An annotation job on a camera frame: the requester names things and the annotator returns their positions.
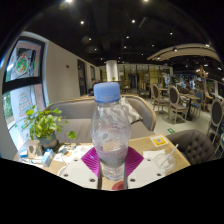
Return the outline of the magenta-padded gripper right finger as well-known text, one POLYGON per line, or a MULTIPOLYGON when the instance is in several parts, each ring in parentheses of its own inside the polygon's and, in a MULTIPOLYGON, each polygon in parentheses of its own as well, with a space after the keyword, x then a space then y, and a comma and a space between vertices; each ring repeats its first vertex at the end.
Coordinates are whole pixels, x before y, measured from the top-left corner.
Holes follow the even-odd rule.
POLYGON ((163 177, 164 174, 151 158, 144 158, 135 149, 128 148, 123 180, 125 189, 140 188, 163 177))

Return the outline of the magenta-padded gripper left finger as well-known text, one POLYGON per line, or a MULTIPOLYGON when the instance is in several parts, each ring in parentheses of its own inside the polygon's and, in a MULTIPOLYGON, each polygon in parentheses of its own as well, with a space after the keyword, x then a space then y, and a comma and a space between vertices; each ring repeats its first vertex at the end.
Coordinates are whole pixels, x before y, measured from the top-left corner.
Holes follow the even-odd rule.
POLYGON ((80 158, 73 158, 61 172, 61 177, 84 188, 101 188, 100 160, 94 147, 80 158))

